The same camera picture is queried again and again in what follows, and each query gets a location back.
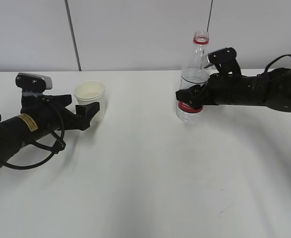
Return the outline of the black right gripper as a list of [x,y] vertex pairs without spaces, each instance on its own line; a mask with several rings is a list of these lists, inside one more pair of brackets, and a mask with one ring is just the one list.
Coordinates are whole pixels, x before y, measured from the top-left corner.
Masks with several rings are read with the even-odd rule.
[[210,75],[208,82],[203,85],[194,85],[187,89],[176,91],[176,99],[193,109],[204,106],[235,105],[241,106],[240,101],[234,100],[231,88],[234,81],[241,79],[242,74],[220,74]]

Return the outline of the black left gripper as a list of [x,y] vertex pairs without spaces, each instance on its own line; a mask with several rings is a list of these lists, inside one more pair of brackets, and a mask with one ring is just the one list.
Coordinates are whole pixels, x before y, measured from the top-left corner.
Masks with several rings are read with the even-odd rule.
[[22,96],[20,137],[40,139],[56,130],[88,129],[93,117],[100,110],[100,103],[76,105],[75,113],[66,108],[71,103],[70,94]]

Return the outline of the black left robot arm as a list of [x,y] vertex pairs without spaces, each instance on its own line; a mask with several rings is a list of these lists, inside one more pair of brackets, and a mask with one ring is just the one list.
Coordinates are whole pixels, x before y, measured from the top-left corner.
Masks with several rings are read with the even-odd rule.
[[[39,167],[65,149],[65,131],[88,129],[92,118],[100,109],[100,104],[92,102],[76,105],[76,112],[72,113],[67,109],[71,102],[71,95],[22,97],[20,114],[0,120],[0,168],[30,170]],[[17,166],[8,162],[28,145],[49,151],[50,154],[44,160],[28,166]]]

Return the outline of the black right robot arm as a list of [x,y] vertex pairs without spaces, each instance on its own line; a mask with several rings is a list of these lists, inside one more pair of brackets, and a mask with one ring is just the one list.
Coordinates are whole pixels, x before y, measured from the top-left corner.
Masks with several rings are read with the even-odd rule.
[[214,73],[206,84],[178,90],[175,96],[194,109],[238,105],[291,113],[291,69],[277,68],[257,76]]

